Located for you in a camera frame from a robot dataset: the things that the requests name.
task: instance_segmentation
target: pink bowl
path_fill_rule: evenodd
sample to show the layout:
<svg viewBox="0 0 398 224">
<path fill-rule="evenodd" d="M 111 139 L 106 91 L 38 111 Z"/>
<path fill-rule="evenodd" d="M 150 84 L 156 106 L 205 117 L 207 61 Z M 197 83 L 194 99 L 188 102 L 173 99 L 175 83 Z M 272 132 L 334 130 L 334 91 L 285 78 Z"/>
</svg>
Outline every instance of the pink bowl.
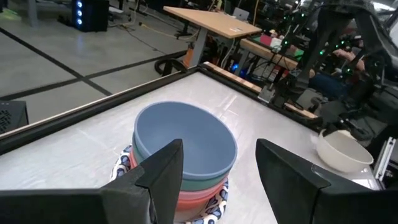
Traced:
<svg viewBox="0 0 398 224">
<path fill-rule="evenodd" d="M 131 152 L 130 152 L 130 161 L 131 161 L 131 168 L 138 166 L 136 158 L 134 158 L 133 150 L 131 150 Z M 199 190 L 196 192 L 180 191 L 178 200 L 186 201 L 186 200 L 198 200 L 198 199 L 204 199 L 204 198 L 211 198 L 217 192 L 220 191 L 220 189 L 223 187 L 223 184 L 225 183 L 226 179 L 227 179 L 227 177 L 225 177 L 217 185 L 210 187 L 209 189 L 206 189 L 206 190 Z"/>
</svg>

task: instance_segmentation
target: wooden table edge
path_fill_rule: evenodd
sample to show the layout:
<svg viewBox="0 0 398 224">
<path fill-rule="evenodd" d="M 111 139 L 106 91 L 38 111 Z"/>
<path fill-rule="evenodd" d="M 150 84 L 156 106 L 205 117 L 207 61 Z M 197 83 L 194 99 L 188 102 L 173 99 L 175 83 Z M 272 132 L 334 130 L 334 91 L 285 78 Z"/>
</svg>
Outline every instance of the wooden table edge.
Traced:
<svg viewBox="0 0 398 224">
<path fill-rule="evenodd" d="M 257 47 L 260 51 L 269 52 L 270 54 L 274 54 L 274 52 L 272 52 L 272 51 L 269 50 L 268 48 L 263 47 L 263 46 L 261 46 L 261 45 L 259 45 L 259 44 L 256 44 L 256 43 L 254 43 L 254 42 L 252 42 L 252 41 L 250 41 L 250 40 L 247 40 L 246 38 L 245 38 L 245 39 L 242 39 L 242 40 L 240 41 L 239 44 L 240 44 L 240 47 L 241 47 L 241 48 L 246 49 L 246 50 L 248 50 L 248 51 L 250 51 L 250 52 L 252 52 L 252 50 L 249 49 L 250 47 Z M 277 65 L 282 66 L 282 67 L 284 67 L 284 68 L 286 68 L 286 69 L 288 69 L 288 70 L 289 70 L 289 69 L 292 69 L 292 68 L 295 68 L 295 67 L 297 66 L 297 64 L 298 64 L 298 62 L 296 62 L 296 61 L 294 61 L 294 60 L 292 60 L 292 59 L 290 59 L 290 58 L 288 58 L 288 57 L 282 56 L 282 55 L 280 55 L 280 54 L 276 54 L 276 56 L 272 59 L 272 62 L 273 62 L 273 63 L 278 63 Z M 310 70 L 310 74 L 311 74 L 312 76 L 314 76 L 315 71 L 311 69 L 311 70 Z"/>
<path fill-rule="evenodd" d="M 208 25 L 206 25 L 206 24 L 204 24 L 204 23 L 202 23 L 200 21 L 196 21 L 196 20 L 194 21 L 191 17 L 188 17 L 188 16 L 186 16 L 184 14 L 175 12 L 172 8 L 175 8 L 175 7 L 163 6 L 163 10 L 165 10 L 166 12 L 169 12 L 169 13 L 174 14 L 176 16 L 179 16 L 179 17 L 181 17 L 183 19 L 186 19 L 186 20 L 188 20 L 188 21 L 190 21 L 190 22 L 192 22 L 192 23 L 194 23 L 196 25 L 199 25 L 200 27 L 203 27 L 203 28 L 205 28 L 205 29 L 207 29 L 209 31 L 212 31 L 212 32 L 214 32 L 214 33 L 216 33 L 218 35 L 221 35 L 223 37 L 226 37 L 228 39 L 240 38 L 240 37 L 244 37 L 244 36 L 251 35 L 251 34 L 257 34 L 257 33 L 261 32 L 261 29 L 259 28 L 259 30 L 254 30 L 254 31 L 240 33 L 240 34 L 235 34 L 235 35 L 230 35 L 230 34 L 227 34 L 225 32 L 222 32 L 220 30 L 213 29 L 213 28 L 209 27 Z"/>
<path fill-rule="evenodd" d="M 216 65 L 214 65 L 212 63 L 210 63 L 210 62 L 205 62 L 205 64 L 207 66 L 211 67 L 212 69 L 214 69 L 216 72 L 219 72 L 220 74 L 228 77 L 229 79 L 232 79 L 232 80 L 235 80 L 237 82 L 242 83 L 244 86 L 254 90 L 256 93 L 260 93 L 261 92 L 261 88 L 259 86 L 255 85 L 255 84 L 253 84 L 253 83 L 251 83 L 249 81 L 246 81 L 246 80 L 244 80 L 244 79 L 242 79 L 242 78 L 240 78 L 240 77 L 238 77 L 238 76 L 236 76 L 236 75 L 234 75 L 234 74 L 232 74 L 232 73 L 230 73 L 230 72 L 228 72 L 228 71 L 226 71 L 226 70 L 224 70 L 224 69 L 222 69 L 222 68 L 220 68 L 220 67 L 218 67 L 218 66 L 216 66 Z M 285 103 L 285 106 L 288 107 L 288 109 L 294 110 L 295 112 L 300 113 L 301 115 L 306 116 L 308 118 L 314 119 L 314 118 L 318 117 L 317 115 L 315 115 L 315 114 L 313 114 L 313 113 L 311 113 L 311 112 L 309 112 L 307 110 L 300 110 L 300 109 L 296 108 L 294 105 L 291 105 L 290 103 Z"/>
</svg>

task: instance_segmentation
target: bowl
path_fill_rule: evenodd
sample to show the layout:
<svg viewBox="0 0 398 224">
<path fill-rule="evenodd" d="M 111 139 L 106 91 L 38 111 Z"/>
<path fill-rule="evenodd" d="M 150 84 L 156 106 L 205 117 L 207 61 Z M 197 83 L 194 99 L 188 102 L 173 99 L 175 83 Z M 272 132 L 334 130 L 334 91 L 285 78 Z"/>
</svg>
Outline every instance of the bowl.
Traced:
<svg viewBox="0 0 398 224">
<path fill-rule="evenodd" d="M 129 158 L 131 163 L 131 169 L 138 166 L 138 163 L 133 153 L 130 153 Z M 177 210 L 189 210 L 204 205 L 210 198 L 214 197 L 214 195 L 216 195 L 217 192 L 219 192 L 223 188 L 225 181 L 226 178 L 223 179 L 223 181 L 216 186 L 206 190 L 201 190 L 197 192 L 180 191 L 178 195 Z"/>
<path fill-rule="evenodd" d="M 372 155 L 355 139 L 335 131 L 323 137 L 319 134 L 317 152 L 330 167 L 341 172 L 359 172 L 373 163 Z"/>
<path fill-rule="evenodd" d="M 236 160 L 231 131 L 209 112 L 186 103 L 165 101 L 144 108 L 136 118 L 133 138 L 144 159 L 182 139 L 185 180 L 220 177 Z"/>
<path fill-rule="evenodd" d="M 131 150 L 132 154 L 131 157 L 133 157 L 135 161 L 138 164 L 140 164 L 142 161 L 144 161 L 144 158 L 139 153 L 139 150 L 137 150 L 137 146 L 134 144 L 134 140 L 132 145 L 133 147 Z M 208 180 L 185 180 L 183 178 L 181 182 L 181 190 L 186 192 L 197 192 L 197 191 L 212 189 L 213 187 L 223 183 L 223 179 L 225 179 L 228 176 L 228 173 L 229 172 L 222 174 L 219 177 L 215 177 Z"/>
<path fill-rule="evenodd" d="M 133 163 L 130 158 L 131 151 L 132 151 L 132 146 L 130 145 L 120 153 L 119 159 L 116 161 L 112 169 L 110 181 L 113 181 L 118 177 L 121 177 L 130 169 L 132 169 Z M 223 188 L 219 192 L 217 192 L 216 195 L 214 195 L 212 198 L 210 198 L 207 201 L 205 207 L 199 213 L 200 214 L 199 218 L 193 219 L 190 217 L 184 217 L 183 220 L 186 220 L 184 222 L 182 222 L 182 220 L 175 220 L 175 221 L 178 221 L 179 224 L 192 224 L 192 223 L 216 224 L 218 220 L 220 220 L 225 213 L 226 206 L 228 204 L 228 191 L 229 191 L 229 184 L 227 179 L 226 182 L 223 184 Z M 123 205 L 120 206 L 118 209 L 123 210 L 124 209 Z"/>
</svg>

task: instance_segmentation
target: desk leg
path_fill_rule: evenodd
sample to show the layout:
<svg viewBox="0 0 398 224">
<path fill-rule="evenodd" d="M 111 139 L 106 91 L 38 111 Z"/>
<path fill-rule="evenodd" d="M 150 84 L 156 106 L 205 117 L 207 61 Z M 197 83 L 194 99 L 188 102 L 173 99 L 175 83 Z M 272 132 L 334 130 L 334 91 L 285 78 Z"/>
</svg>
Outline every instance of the desk leg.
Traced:
<svg viewBox="0 0 398 224">
<path fill-rule="evenodd" d="M 206 43 L 206 37 L 207 37 L 207 29 L 201 27 L 197 41 L 195 42 L 195 48 L 193 49 L 193 55 L 190 62 L 190 66 L 196 66 L 200 63 L 200 58 Z"/>
<path fill-rule="evenodd" d="M 31 27 L 37 27 L 37 6 L 36 0 L 28 0 L 27 1 L 27 13 L 29 17 L 29 24 Z"/>
<path fill-rule="evenodd" d="M 285 71 L 286 71 L 285 68 L 279 67 L 278 74 L 275 76 L 273 84 L 276 84 L 277 82 L 279 82 L 280 78 L 282 78 L 282 75 L 284 74 Z"/>
<path fill-rule="evenodd" d="M 249 56 L 249 51 L 243 50 L 242 57 L 239 61 L 238 68 L 235 70 L 235 73 L 234 73 L 236 76 L 239 76 L 239 74 L 241 73 L 243 65 L 246 62 L 246 60 L 248 59 L 248 56 Z"/>
</svg>

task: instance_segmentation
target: white bowl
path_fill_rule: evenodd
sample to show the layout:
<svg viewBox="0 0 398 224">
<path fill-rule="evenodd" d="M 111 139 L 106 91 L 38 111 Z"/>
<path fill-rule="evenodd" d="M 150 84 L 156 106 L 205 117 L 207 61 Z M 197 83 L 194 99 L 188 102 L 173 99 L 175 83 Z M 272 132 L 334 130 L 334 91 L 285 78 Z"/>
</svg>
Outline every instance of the white bowl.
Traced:
<svg viewBox="0 0 398 224">
<path fill-rule="evenodd" d="M 330 167 L 342 172 L 359 172 L 373 163 L 373 157 L 355 139 L 335 131 L 323 137 L 319 134 L 317 151 Z"/>
</svg>

